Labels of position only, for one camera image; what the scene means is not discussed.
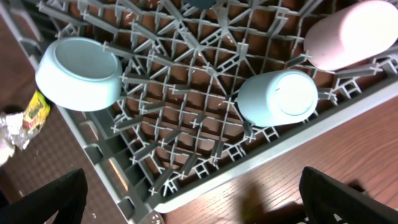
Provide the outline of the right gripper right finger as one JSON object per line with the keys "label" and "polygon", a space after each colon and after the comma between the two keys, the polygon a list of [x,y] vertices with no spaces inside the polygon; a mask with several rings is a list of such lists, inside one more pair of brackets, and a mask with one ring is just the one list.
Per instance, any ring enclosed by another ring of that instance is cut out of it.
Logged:
{"label": "right gripper right finger", "polygon": [[338,215],[349,224],[397,224],[397,210],[313,167],[304,167],[299,191],[310,223],[336,223]]}

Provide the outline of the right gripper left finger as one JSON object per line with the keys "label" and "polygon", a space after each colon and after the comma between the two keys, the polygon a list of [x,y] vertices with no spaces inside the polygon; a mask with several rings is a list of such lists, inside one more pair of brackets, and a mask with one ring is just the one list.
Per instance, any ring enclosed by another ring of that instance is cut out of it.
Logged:
{"label": "right gripper left finger", "polygon": [[1,208],[1,223],[80,224],[86,207],[88,183],[85,171],[75,169]]}

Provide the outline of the white tissue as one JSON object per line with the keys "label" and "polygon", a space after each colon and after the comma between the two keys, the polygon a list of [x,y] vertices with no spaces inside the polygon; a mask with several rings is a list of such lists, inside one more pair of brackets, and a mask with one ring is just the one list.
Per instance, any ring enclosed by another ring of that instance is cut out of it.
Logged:
{"label": "white tissue", "polygon": [[1,138],[0,145],[0,166],[3,166],[15,154],[15,146],[6,138]]}

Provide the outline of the yellow green snack wrapper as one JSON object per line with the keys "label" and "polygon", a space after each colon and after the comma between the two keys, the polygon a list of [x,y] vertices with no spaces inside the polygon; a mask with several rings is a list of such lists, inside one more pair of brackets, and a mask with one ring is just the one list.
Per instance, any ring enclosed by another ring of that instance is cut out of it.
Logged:
{"label": "yellow green snack wrapper", "polygon": [[44,95],[36,90],[31,98],[27,108],[23,112],[22,127],[26,131],[33,131],[45,123],[51,110]]}

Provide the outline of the light blue cup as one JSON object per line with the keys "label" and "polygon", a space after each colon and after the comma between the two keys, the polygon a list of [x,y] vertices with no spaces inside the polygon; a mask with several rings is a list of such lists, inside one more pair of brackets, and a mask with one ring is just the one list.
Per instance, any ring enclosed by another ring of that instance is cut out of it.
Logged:
{"label": "light blue cup", "polygon": [[248,78],[237,104],[242,117],[259,127],[282,126],[307,119],[318,104],[315,82],[300,70],[278,70]]}

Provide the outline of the light blue rice bowl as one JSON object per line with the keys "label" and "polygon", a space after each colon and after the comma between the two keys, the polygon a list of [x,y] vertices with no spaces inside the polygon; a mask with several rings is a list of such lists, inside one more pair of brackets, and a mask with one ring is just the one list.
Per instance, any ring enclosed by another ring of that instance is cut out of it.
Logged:
{"label": "light blue rice bowl", "polygon": [[85,37],[52,42],[35,71],[39,90],[50,101],[75,111],[98,111],[121,96],[122,65],[101,43]]}

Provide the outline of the pink small cup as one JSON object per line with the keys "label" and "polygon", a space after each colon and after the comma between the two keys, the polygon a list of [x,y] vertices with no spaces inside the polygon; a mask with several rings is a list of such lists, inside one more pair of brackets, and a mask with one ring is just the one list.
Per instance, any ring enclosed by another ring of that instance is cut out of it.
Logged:
{"label": "pink small cup", "polygon": [[397,8],[362,1],[321,19],[308,30],[303,49],[321,70],[339,70],[377,55],[397,40]]}

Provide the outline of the blue plate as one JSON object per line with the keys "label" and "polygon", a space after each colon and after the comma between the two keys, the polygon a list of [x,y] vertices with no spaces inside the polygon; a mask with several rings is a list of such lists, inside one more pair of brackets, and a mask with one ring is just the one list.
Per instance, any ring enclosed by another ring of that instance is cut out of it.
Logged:
{"label": "blue plate", "polygon": [[210,9],[216,4],[216,0],[183,0],[183,2],[199,9]]}

